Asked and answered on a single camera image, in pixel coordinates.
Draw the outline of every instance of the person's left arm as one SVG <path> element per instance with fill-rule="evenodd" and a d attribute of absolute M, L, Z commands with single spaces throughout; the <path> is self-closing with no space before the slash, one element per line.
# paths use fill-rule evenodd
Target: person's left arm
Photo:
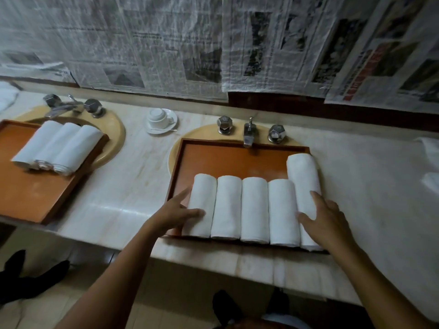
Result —
<path fill-rule="evenodd" d="M 124 328 L 142 280 L 152 247 L 168 229 L 192 217 L 201 209 L 186 209 L 180 202 L 190 188 L 166 202 L 140 228 L 116 260 L 83 294 L 55 329 Z"/>

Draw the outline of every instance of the forearm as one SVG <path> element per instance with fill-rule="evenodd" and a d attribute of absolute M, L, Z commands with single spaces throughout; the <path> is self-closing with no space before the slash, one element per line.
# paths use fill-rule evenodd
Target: forearm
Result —
<path fill-rule="evenodd" d="M 159 233 L 148 221 L 56 329 L 124 328 Z"/>
<path fill-rule="evenodd" d="M 347 274 L 377 329 L 434 328 L 359 247 L 335 251 L 333 256 Z"/>

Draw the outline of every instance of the person's right arm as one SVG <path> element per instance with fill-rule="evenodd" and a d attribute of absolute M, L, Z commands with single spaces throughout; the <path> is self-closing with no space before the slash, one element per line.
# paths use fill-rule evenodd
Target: person's right arm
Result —
<path fill-rule="evenodd" d="M 435 328 L 376 268 L 358 246 L 345 215 L 338 205 L 311 192 L 317 207 L 317 218 L 299 213 L 305 231 L 327 249 L 343 269 L 377 329 Z"/>

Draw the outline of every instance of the person's right hand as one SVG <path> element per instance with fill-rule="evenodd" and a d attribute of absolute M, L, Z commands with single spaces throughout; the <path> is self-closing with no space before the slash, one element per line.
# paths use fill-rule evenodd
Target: person's right hand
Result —
<path fill-rule="evenodd" d="M 317 208 L 316 219 L 310 219 L 303 212 L 299 212 L 297 216 L 310 237 L 330 253 L 357 248 L 345 214 L 338 209 L 338 204 L 325 200 L 319 193 L 310 193 Z"/>

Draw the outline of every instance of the newspaper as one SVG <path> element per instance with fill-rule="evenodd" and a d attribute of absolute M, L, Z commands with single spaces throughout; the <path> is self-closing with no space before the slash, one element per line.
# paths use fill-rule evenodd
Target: newspaper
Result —
<path fill-rule="evenodd" d="M 81 87 L 226 101 L 222 0 L 35 0 Z"/>
<path fill-rule="evenodd" d="M 367 12 L 377 2 L 367 0 L 368 5 L 361 7 L 358 4 L 364 0 L 344 1 L 223 0 L 223 91 L 324 97 L 324 77 L 330 77 L 324 68 L 334 65 L 321 55 L 335 28 L 341 26 L 339 12 L 348 20 L 367 20 Z M 312 82 L 316 67 L 318 75 Z"/>
<path fill-rule="evenodd" d="M 439 114 L 439 0 L 381 0 L 326 103 Z"/>
<path fill-rule="evenodd" d="M 36 35 L 17 0 L 0 0 L 0 75 L 75 82 L 50 41 Z"/>

